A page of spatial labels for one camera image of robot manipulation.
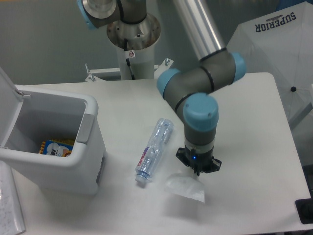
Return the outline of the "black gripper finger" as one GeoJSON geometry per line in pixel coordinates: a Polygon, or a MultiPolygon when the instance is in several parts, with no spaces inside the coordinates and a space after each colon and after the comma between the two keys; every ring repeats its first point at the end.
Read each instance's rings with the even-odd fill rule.
{"type": "Polygon", "coordinates": [[[186,148],[179,148],[176,153],[176,157],[186,166],[193,169],[193,173],[196,173],[196,151],[195,149],[189,150],[186,148]]]}
{"type": "Polygon", "coordinates": [[[200,176],[200,173],[212,173],[219,171],[221,168],[222,162],[218,159],[212,158],[207,165],[198,167],[195,171],[197,176],[200,176]]]}

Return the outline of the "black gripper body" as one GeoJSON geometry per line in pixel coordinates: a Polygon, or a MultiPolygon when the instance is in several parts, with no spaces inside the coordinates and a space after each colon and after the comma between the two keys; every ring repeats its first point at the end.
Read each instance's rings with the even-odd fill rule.
{"type": "Polygon", "coordinates": [[[198,167],[205,166],[213,157],[213,149],[205,153],[196,153],[196,170],[198,167]]]}

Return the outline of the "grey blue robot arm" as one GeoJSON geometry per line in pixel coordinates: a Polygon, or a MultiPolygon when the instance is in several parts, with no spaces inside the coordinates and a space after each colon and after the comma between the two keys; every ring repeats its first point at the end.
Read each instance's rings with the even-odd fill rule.
{"type": "MultiPolygon", "coordinates": [[[[154,77],[153,51],[161,28],[147,12],[146,1],[80,0],[77,4],[89,28],[107,28],[117,50],[121,79],[154,77]]],[[[176,0],[174,6],[200,65],[187,72],[162,72],[157,88],[184,124],[184,147],[178,149],[177,158],[195,174],[216,172],[222,164],[213,156],[219,111],[210,94],[241,79],[245,61],[227,51],[204,1],[176,0]]]]}

